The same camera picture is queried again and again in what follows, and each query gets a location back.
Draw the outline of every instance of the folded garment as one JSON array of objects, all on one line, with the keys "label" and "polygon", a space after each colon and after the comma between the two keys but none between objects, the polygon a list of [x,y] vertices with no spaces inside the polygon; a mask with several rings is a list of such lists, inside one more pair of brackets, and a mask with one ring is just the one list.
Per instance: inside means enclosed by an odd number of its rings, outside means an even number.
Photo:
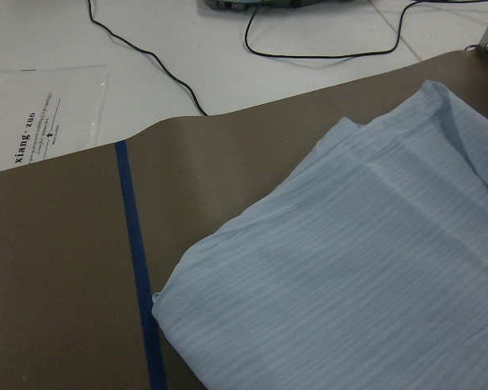
[{"label": "folded garment", "polygon": [[488,389],[488,120],[433,82],[343,119],[153,314],[211,390]]}]

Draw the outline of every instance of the white table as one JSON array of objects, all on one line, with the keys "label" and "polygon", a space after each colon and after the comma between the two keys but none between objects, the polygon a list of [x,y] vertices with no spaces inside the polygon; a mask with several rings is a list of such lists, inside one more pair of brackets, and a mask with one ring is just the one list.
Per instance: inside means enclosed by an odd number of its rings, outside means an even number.
[{"label": "white table", "polygon": [[[192,85],[208,114],[221,114],[411,65],[478,43],[488,3],[413,7],[403,41],[371,58],[277,60],[243,48],[251,10],[213,11],[203,0],[95,0],[95,18],[154,51]],[[251,31],[259,50],[344,54],[392,46],[396,0],[324,0],[293,9],[263,7]],[[85,0],[0,0],[0,68],[51,69],[108,63],[111,74],[98,144],[130,137],[163,119],[198,115],[189,95],[143,55],[117,44],[88,19]]]}]

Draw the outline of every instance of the striped fabric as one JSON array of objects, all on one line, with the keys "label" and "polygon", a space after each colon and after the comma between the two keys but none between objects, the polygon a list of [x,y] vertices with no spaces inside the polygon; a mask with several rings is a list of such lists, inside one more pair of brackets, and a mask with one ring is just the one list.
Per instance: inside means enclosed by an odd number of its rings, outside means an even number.
[{"label": "striped fabric", "polygon": [[488,120],[433,82],[343,119],[153,314],[211,390],[488,390]]}]

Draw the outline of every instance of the blue tape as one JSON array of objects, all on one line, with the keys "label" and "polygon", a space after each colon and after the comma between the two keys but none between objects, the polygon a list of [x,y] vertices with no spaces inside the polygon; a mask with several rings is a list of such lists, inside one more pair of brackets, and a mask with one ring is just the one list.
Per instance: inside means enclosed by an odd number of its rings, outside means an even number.
[{"label": "blue tape", "polygon": [[145,248],[137,215],[136,198],[133,192],[132,175],[130,173],[129,153],[124,141],[115,143],[117,167],[120,173],[121,191],[123,193],[124,214],[129,231],[130,252],[132,253],[133,274],[136,281],[137,301],[145,343],[146,364],[150,376],[152,390],[168,388],[164,374],[163,357],[159,345],[157,324],[152,317],[152,291],[146,267]]}]

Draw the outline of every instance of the black cable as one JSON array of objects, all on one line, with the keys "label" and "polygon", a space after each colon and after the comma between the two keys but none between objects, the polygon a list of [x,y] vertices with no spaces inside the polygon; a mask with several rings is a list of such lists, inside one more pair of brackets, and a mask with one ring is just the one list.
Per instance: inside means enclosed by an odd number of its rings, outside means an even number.
[{"label": "black cable", "polygon": [[358,57],[367,57],[371,55],[383,55],[383,54],[389,54],[395,51],[398,48],[399,41],[401,40],[401,29],[403,26],[403,17],[405,16],[405,13],[407,10],[417,4],[421,4],[423,2],[429,2],[429,3],[439,3],[439,4],[464,4],[464,3],[471,3],[471,2],[488,2],[488,0],[415,0],[414,2],[411,2],[410,4],[406,5],[402,12],[401,15],[399,16],[399,25],[398,25],[398,32],[396,36],[396,42],[394,43],[394,46],[392,46],[388,50],[379,50],[379,51],[368,51],[364,53],[353,53],[353,54],[341,54],[341,55],[292,55],[292,54],[270,54],[270,53],[263,53],[257,50],[254,50],[250,47],[248,43],[248,35],[250,32],[250,27],[251,24],[253,23],[253,19],[257,15],[257,12],[259,11],[260,7],[264,4],[264,0],[262,0],[257,6],[255,7],[255,10],[253,11],[253,15],[250,17],[250,21],[247,24],[246,27],[246,33],[244,34],[244,44],[246,45],[246,48],[252,53],[259,55],[260,57],[268,57],[272,59],[354,59]]},{"label": "black cable", "polygon": [[159,66],[161,67],[161,69],[163,69],[163,71],[172,79],[174,80],[176,83],[182,85],[183,87],[185,87],[188,92],[190,93],[191,97],[192,97],[192,100],[194,101],[194,104],[195,106],[197,107],[197,110],[198,112],[200,112],[202,115],[205,115],[207,116],[207,113],[203,110],[203,108],[201,107],[200,103],[198,102],[198,99],[197,99],[197,96],[195,96],[195,92],[194,90],[188,85],[186,84],[183,80],[175,77],[165,66],[164,64],[161,62],[161,60],[159,59],[159,57],[157,55],[155,55],[155,53],[152,53],[151,51],[149,50],[144,50],[144,49],[141,49],[137,46],[135,46],[133,43],[130,43],[129,41],[127,41],[126,39],[124,39],[123,37],[120,37],[119,35],[117,34],[114,34],[105,24],[102,24],[100,22],[98,22],[97,20],[94,19],[94,17],[92,16],[92,4],[90,3],[90,0],[87,0],[88,4],[89,4],[89,18],[90,18],[90,21],[94,24],[96,24],[97,26],[103,28],[105,31],[107,31],[112,37],[114,38],[117,38],[119,39],[120,41],[122,41],[123,43],[125,43],[126,45],[130,46],[132,49],[138,51],[139,53],[142,53],[142,54],[146,54],[146,55],[149,55],[151,56],[155,61],[157,61],[157,63],[159,64]]}]

